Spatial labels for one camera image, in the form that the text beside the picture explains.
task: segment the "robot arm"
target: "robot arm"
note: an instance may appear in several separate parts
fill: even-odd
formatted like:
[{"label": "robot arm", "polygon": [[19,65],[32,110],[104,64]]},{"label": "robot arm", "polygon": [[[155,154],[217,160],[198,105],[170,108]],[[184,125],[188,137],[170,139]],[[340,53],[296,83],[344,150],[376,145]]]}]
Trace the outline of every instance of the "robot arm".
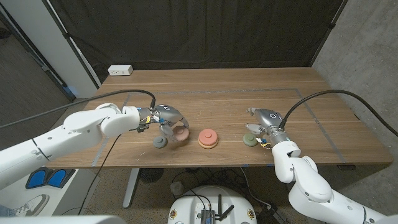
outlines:
[{"label": "robot arm", "polygon": [[[169,108],[168,113],[162,108]],[[142,132],[150,123],[160,123],[162,134],[175,139],[171,127],[178,121],[189,127],[180,112],[167,105],[143,109],[125,106],[121,111],[116,105],[106,103],[95,110],[71,114],[63,125],[0,151],[0,190],[48,161],[97,145],[103,134],[113,137],[135,129]]]},{"label": "robot arm", "polygon": [[283,183],[295,181],[290,204],[303,215],[327,223],[374,223],[386,216],[334,191],[318,174],[317,165],[279,128],[282,116],[272,110],[249,108],[259,124],[246,124],[253,134],[266,134],[271,142],[275,173]]}]

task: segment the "wooden table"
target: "wooden table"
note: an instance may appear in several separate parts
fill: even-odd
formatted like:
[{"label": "wooden table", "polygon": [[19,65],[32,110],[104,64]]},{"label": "wooden table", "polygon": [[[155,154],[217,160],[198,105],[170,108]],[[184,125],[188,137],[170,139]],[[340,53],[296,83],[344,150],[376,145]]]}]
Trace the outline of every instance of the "wooden table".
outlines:
[{"label": "wooden table", "polygon": [[[178,109],[190,123],[190,137],[157,149],[158,124],[143,133],[123,134],[104,167],[221,167],[271,166],[270,150],[248,147],[242,137],[246,123],[257,123],[247,108],[286,112],[299,99],[328,84],[312,68],[245,68],[201,70],[135,70],[129,77],[108,77],[97,94],[122,89],[153,92],[156,103]],[[126,93],[89,102],[86,110],[102,103],[147,107],[147,95]],[[199,132],[214,129],[220,138],[213,149],[197,143]],[[299,106],[286,126],[290,138],[318,165],[389,164],[392,156],[335,94],[322,95]],[[99,167],[115,138],[51,162],[52,168]]]}]

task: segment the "black curtain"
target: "black curtain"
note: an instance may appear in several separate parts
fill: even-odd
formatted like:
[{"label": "black curtain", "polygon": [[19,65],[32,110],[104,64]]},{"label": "black curtain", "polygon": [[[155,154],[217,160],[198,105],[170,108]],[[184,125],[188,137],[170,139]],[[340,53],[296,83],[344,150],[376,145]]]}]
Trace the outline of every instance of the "black curtain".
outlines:
[{"label": "black curtain", "polygon": [[134,69],[307,67],[343,0],[51,0],[103,82]]}]

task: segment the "white robot body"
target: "white robot body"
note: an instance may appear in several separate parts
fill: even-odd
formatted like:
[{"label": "white robot body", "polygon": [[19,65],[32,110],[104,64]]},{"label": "white robot body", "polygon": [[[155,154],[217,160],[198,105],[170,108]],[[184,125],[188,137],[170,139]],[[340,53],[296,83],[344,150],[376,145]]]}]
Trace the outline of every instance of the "white robot body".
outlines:
[{"label": "white robot body", "polygon": [[[230,206],[234,208],[227,214],[226,218],[222,221],[215,220],[215,222],[210,222],[210,220],[201,220],[201,212],[203,210],[203,203],[199,200],[197,196],[193,194],[195,192],[197,195],[205,196],[211,202],[211,210],[218,212],[218,195],[221,194],[221,212],[224,213],[229,209]],[[177,199],[172,205],[168,217],[168,224],[176,223],[230,223],[230,224],[256,224],[257,219],[254,214],[253,206],[248,200],[246,200],[242,195],[237,192],[222,186],[216,185],[206,185],[200,186],[193,189],[193,192],[188,191],[184,195],[194,195],[185,196]],[[210,205],[207,199],[201,197],[205,203],[206,210],[210,209]]]}]

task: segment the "wall outlet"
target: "wall outlet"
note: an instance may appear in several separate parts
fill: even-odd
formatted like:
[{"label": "wall outlet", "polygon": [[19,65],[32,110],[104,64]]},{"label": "wall outlet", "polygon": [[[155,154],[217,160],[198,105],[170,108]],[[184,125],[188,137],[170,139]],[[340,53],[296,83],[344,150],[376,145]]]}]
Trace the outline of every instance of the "wall outlet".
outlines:
[{"label": "wall outlet", "polygon": [[108,68],[110,75],[131,75],[132,66],[131,65],[111,65]]}]

